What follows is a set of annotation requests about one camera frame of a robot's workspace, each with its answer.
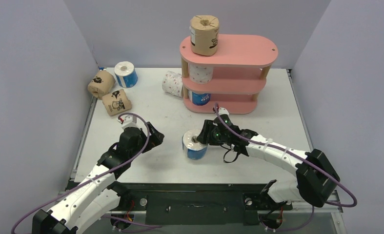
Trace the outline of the pink three-tier shelf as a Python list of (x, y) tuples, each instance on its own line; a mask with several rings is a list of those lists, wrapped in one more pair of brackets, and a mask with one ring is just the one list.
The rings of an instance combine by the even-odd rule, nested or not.
[[(249, 114), (257, 107), (258, 95), (279, 52), (276, 44), (263, 36), (221, 34), (217, 52), (212, 56), (193, 53), (190, 37), (180, 43), (180, 54), (186, 108), (196, 113), (211, 113), (218, 103), (232, 114)], [(211, 81), (194, 83), (189, 78), (190, 64), (214, 67)], [(189, 91), (209, 93), (210, 101), (203, 106), (194, 105)]]

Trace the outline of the blue paper roll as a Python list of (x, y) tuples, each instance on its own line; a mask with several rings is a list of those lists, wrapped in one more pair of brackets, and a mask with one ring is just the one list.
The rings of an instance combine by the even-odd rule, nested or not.
[(190, 101), (194, 105), (197, 105), (197, 106), (206, 105), (210, 101), (210, 98), (211, 98), (211, 94), (209, 94), (209, 93), (199, 94), (199, 93), (195, 93), (192, 91), (188, 92), (188, 96), (189, 96)]

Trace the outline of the blue white roll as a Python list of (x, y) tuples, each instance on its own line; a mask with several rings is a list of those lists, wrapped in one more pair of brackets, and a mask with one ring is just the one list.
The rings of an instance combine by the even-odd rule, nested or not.
[(114, 74), (119, 86), (131, 88), (138, 82), (138, 75), (134, 64), (129, 61), (122, 61), (115, 65)]
[(197, 141), (197, 136), (201, 133), (200, 129), (191, 129), (182, 136), (183, 154), (191, 160), (202, 159), (207, 152), (207, 144)]

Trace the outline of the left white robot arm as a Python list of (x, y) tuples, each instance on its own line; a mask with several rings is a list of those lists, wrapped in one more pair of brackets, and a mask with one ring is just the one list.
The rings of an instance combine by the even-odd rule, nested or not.
[(122, 125), (118, 142), (102, 154), (89, 175), (48, 211), (40, 209), (32, 220), (33, 234), (77, 234), (84, 232), (103, 214), (130, 205), (130, 189), (118, 178), (131, 166), (136, 155), (163, 143), (164, 134), (146, 123), (146, 134), (137, 124)]

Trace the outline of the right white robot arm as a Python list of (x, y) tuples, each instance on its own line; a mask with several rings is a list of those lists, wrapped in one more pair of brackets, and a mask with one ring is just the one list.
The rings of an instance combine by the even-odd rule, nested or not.
[(261, 193), (260, 202), (266, 208), (292, 200), (304, 200), (315, 207), (322, 207), (340, 182), (322, 151), (306, 152), (285, 147), (255, 131), (240, 129), (227, 115), (205, 120), (196, 140), (213, 146), (226, 144), (237, 155), (262, 159), (291, 173), (295, 177), (293, 180), (272, 180)]

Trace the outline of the brown roll with barcode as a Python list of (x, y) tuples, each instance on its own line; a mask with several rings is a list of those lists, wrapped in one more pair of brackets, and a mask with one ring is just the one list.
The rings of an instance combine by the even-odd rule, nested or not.
[(219, 19), (212, 15), (196, 15), (190, 20), (191, 49), (195, 54), (212, 56), (217, 51)]

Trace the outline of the brown roll black print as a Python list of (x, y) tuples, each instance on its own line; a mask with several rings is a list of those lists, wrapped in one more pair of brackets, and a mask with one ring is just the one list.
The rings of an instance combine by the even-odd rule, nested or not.
[(106, 70), (100, 70), (87, 86), (87, 90), (95, 98), (102, 99), (103, 96), (109, 94), (115, 84), (114, 77)]

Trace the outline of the brown roll cartoon print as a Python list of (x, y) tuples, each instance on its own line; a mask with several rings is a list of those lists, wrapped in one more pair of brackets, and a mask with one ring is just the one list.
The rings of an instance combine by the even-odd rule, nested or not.
[(132, 103), (124, 89), (119, 89), (103, 96), (102, 103), (109, 116), (115, 116), (132, 109)]

